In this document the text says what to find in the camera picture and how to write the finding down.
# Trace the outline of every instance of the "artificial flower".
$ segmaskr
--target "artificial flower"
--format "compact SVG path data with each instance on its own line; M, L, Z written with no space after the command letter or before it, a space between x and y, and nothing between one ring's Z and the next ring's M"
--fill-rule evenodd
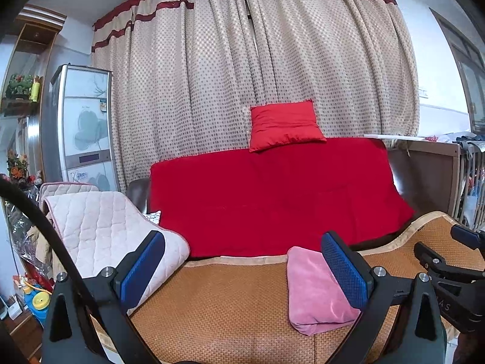
M12 168L11 173L12 173L12 176L17 179L22 177L22 172L17 167Z

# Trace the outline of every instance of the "white quilted mat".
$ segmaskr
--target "white quilted mat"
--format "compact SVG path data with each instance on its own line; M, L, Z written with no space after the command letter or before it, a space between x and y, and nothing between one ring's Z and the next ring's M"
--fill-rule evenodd
M83 192L44 198L54 226L83 278L116 267L152 230L163 233L165 254L137 307L187 259L189 245L175 232L151 223L119 192Z
M71 194L79 192L99 192L95 185L78 182L47 182L40 187L40 202L51 195Z

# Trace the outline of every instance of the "yellow bottle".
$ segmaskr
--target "yellow bottle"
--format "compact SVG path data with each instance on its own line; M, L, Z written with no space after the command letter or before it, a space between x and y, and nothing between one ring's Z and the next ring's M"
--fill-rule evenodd
M34 102L37 101L37 98L39 97L39 91L40 91L40 82L39 82L39 76L36 75L33 79L33 84L31 88L31 96L30 99Z
M31 288L30 286L27 286L27 284L25 283L24 277L20 277L20 285L22 286L22 289L25 294L30 294L33 290L33 288Z

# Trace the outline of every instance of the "window frame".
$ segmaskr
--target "window frame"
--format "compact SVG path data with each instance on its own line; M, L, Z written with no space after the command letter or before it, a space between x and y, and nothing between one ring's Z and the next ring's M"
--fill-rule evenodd
M480 96L482 98L482 105L483 108L485 109L485 89L480 86L480 76L482 76L485 79L485 64L483 61L483 56L480 53L480 50L460 31L458 30L454 25L452 25L447 19L445 19L443 16L441 16L439 13L431 9L432 14L434 15L436 21L438 22L441 31L443 32L444 37L446 38L446 41L448 42L448 45L450 47L450 50L453 54L455 63L457 64L458 72L460 74L460 79L461 83L463 86L463 90L465 92L465 99L467 101L467 108L468 108L468 115L470 118L470 129L473 133L475 134L485 134L485 121L481 124L478 125L475 121L475 114L473 111L473 104L472 104L472 99L471 99L471 94L470 94L470 89L467 81L467 77L465 75L465 71L462 67L462 64L466 64L469 66L473 72L475 73L475 77L477 80L477 83L479 84L478 88L480 91ZM448 37L446 36L445 31L443 28L446 28L449 31L452 31L455 33L455 35L460 38L461 42L465 46L467 53L465 54L462 50L460 50ZM475 52L481 62L481 66L477 64L477 62L472 58L470 50Z

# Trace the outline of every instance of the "white wall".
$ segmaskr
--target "white wall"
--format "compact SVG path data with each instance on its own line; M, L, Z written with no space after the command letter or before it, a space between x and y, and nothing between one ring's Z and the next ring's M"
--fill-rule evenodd
M470 130L465 92L439 24L430 8L459 29L485 57L485 43L455 0L396 0L413 42L420 89L419 136Z
M17 37L14 35L6 35L0 43L0 80L4 81L7 74L7 65L14 51Z
M420 98L419 136L470 129L467 101L448 42L428 6L417 0L396 0L413 42Z
M94 29L91 25L67 17L64 27L57 35L55 45L62 46L85 55L91 54Z
M8 175L7 152L4 149L0 149L0 174Z

